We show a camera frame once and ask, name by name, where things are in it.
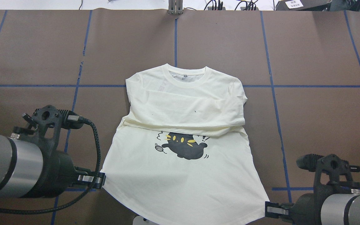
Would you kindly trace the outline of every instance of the metal bracket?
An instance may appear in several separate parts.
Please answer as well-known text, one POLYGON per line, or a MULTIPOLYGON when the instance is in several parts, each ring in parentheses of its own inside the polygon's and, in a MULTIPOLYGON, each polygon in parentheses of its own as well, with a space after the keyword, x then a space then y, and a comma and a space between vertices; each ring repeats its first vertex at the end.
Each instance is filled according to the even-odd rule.
MULTIPOLYGON (((78 177, 77 181, 73 182, 69 187, 70 188, 84 188, 84 186, 88 186, 91 182, 93 182, 93 178, 96 172, 92 172, 90 169, 75 167, 78 177)), ((98 172, 97 178, 93 188, 101 189, 105 184, 106 175, 104 172, 98 172)))
POLYGON ((183 0, 169 0, 169 14, 183 14, 183 0))

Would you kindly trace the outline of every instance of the neckline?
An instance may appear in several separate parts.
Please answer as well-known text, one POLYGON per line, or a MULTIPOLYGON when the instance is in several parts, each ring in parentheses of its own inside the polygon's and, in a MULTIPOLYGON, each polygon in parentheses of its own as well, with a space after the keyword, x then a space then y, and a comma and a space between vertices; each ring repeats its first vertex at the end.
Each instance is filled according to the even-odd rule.
POLYGON ((162 66, 162 70, 165 75, 165 78, 170 83, 172 83, 175 86, 181 87, 181 88, 195 88, 197 86, 200 86, 201 84, 203 84, 205 82, 205 80, 208 78, 208 76, 210 74, 209 67, 204 67, 201 69, 182 69, 182 68, 173 67, 167 63, 162 66), (203 76, 197 81, 181 82, 181 81, 177 81, 174 77, 172 77, 172 75, 169 73, 169 71, 179 73, 179 74, 189 75, 189 76, 196 76, 196 75, 202 75, 202 74, 203 74, 203 76))

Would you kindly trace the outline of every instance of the cream t-shirt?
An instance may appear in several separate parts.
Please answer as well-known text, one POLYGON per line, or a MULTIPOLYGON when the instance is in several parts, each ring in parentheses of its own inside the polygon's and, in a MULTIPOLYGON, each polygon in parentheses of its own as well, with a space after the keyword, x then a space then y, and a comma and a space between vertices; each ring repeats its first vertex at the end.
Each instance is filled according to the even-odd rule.
POLYGON ((165 64, 126 80, 123 117, 104 161, 104 188, 160 225, 244 225, 268 201, 244 125, 241 82, 165 64))

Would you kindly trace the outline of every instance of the metal clamp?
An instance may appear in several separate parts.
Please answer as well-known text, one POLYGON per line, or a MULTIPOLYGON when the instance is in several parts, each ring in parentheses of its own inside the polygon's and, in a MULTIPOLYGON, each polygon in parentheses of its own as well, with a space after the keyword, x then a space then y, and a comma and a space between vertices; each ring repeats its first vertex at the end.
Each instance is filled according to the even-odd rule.
POLYGON ((183 0, 169 0, 169 14, 183 14, 183 0))

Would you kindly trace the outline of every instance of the black cable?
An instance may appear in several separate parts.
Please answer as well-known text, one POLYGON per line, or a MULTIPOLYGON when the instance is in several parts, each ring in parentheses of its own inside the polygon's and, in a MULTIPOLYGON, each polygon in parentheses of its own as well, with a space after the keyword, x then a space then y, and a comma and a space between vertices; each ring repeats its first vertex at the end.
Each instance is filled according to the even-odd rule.
POLYGON ((254 3, 251 1, 250 4, 244 9, 244 10, 250 10, 250 7, 252 7, 251 10, 254 10, 254 3))
POLYGON ((240 1, 240 2, 237 4, 237 6, 236 6, 236 8, 234 9, 234 11, 237 10, 237 7, 238 7, 241 3, 245 3, 245 8, 247 8, 248 2, 247 2, 247 1, 240 1))
POLYGON ((81 121, 81 122, 89 125, 92 128, 92 131, 94 133, 95 146, 97 149, 97 163, 95 165, 95 175, 94 175, 94 178, 93 178, 91 184, 88 185, 87 189, 81 195, 79 195, 77 198, 73 199, 72 201, 70 201, 64 205, 58 206, 56 208, 47 208, 47 209, 41 209, 41 210, 16 210, 16 209, 0 208, 0 213, 21 214, 21 215, 51 213, 51 212, 58 211, 58 210, 61 210, 61 209, 64 209, 64 208, 67 208, 67 207, 73 205, 74 203, 78 202, 81 198, 83 198, 85 195, 87 195, 91 191, 91 189, 93 188, 93 186, 98 178, 98 172, 100 170, 100 164, 101 164, 100 140, 98 138, 97 128, 95 127, 95 124, 91 120, 84 118, 83 121, 81 121))
POLYGON ((212 10, 213 10, 213 7, 214 7, 213 2, 215 2, 215 4, 216 4, 216 0, 210 0, 209 2, 207 2, 204 10, 208 7, 209 3, 211 3, 211 2, 212 2, 212 10))

